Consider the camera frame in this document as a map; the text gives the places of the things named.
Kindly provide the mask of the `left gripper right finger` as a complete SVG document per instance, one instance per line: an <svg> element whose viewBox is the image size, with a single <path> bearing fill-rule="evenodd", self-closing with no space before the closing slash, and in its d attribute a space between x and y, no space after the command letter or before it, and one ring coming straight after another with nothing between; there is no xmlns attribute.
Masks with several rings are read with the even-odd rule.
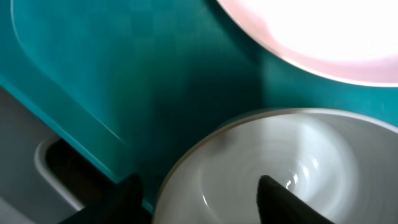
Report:
<svg viewBox="0 0 398 224"><path fill-rule="evenodd" d="M257 184L261 224L333 224L268 175Z"/></svg>

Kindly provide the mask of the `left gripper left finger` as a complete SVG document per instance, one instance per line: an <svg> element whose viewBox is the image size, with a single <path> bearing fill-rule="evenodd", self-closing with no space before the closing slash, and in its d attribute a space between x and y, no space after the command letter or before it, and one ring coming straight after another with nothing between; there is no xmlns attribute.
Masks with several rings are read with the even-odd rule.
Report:
<svg viewBox="0 0 398 224"><path fill-rule="evenodd" d="M152 215L142 207L144 186L137 174L114 186L99 202L85 207L60 224L150 224Z"/></svg>

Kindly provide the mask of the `grey bowl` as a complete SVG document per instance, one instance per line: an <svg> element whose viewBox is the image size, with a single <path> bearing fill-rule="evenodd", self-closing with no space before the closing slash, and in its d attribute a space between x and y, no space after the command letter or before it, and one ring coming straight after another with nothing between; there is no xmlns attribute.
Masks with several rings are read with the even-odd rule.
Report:
<svg viewBox="0 0 398 224"><path fill-rule="evenodd" d="M258 113L211 133L172 167L154 223L259 223L268 175L333 223L397 222L397 128L341 110Z"/></svg>

